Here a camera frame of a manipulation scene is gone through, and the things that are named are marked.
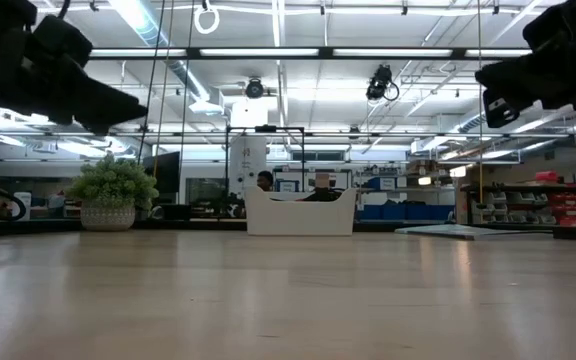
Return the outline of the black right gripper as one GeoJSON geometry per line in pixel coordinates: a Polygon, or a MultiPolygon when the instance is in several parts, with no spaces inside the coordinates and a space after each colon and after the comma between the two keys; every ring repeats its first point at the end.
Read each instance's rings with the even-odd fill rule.
{"type": "Polygon", "coordinates": [[[486,90],[487,126],[514,122],[519,111],[540,101],[545,109],[570,105],[576,110],[576,0],[546,9],[525,26],[530,53],[488,64],[475,73],[486,90]]]}

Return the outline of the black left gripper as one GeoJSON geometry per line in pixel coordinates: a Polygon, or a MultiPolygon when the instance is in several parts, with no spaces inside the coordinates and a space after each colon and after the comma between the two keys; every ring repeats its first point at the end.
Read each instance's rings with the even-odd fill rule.
{"type": "Polygon", "coordinates": [[[96,136],[145,117],[139,99],[89,77],[92,43],[54,15],[0,15],[0,107],[51,121],[74,121],[96,136]]]}

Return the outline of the green potted plant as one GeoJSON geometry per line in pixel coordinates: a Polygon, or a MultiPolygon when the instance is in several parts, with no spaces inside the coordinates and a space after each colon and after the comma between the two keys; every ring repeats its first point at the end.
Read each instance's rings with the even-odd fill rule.
{"type": "Polygon", "coordinates": [[[82,226],[90,231],[125,231],[138,210],[150,210],[159,196],[156,179],[131,159],[108,154],[96,164],[85,164],[67,190],[79,201],[82,226]]]}

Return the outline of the black monitor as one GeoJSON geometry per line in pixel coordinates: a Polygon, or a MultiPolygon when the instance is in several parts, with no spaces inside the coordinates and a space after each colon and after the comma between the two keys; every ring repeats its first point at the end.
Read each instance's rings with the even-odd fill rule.
{"type": "Polygon", "coordinates": [[[180,183],[180,153],[166,153],[145,157],[142,166],[145,173],[156,179],[155,188],[164,194],[177,193],[180,183]]]}

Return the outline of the white column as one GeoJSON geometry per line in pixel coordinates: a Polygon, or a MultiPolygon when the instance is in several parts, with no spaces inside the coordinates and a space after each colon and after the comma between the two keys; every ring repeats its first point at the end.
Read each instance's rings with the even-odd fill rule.
{"type": "Polygon", "coordinates": [[[268,124],[268,107],[261,99],[232,105],[229,132],[229,192],[238,197],[257,185],[257,175],[266,169],[267,139],[255,128],[268,124]]]}

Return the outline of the blue storage bins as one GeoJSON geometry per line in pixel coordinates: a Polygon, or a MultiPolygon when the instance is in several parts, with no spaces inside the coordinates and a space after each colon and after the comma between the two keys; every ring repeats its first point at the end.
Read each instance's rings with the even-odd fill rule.
{"type": "Polygon", "coordinates": [[[355,184],[356,218],[385,222],[446,222],[454,213],[453,185],[419,184],[417,179],[376,176],[355,184]]]}

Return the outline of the black round ceiling device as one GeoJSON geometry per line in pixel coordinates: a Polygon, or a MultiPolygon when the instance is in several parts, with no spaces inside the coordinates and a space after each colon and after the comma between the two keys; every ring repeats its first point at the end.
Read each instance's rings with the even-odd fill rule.
{"type": "Polygon", "coordinates": [[[259,99],[265,94],[260,78],[250,78],[245,88],[245,96],[249,99],[259,99]]]}

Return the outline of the overhead light bar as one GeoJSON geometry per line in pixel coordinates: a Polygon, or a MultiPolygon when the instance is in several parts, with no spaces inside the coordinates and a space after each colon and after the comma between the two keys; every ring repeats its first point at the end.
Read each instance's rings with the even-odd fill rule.
{"type": "Polygon", "coordinates": [[[268,48],[96,48],[91,60],[504,60],[528,55],[528,48],[439,47],[268,47],[268,48]]]}

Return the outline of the white plastic bin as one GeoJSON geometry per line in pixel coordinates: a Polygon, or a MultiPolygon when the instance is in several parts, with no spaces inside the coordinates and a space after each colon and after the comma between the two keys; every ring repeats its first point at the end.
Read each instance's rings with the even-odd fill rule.
{"type": "Polygon", "coordinates": [[[247,233],[252,236],[351,236],[357,192],[331,202],[277,201],[258,187],[244,192],[247,233]]]}

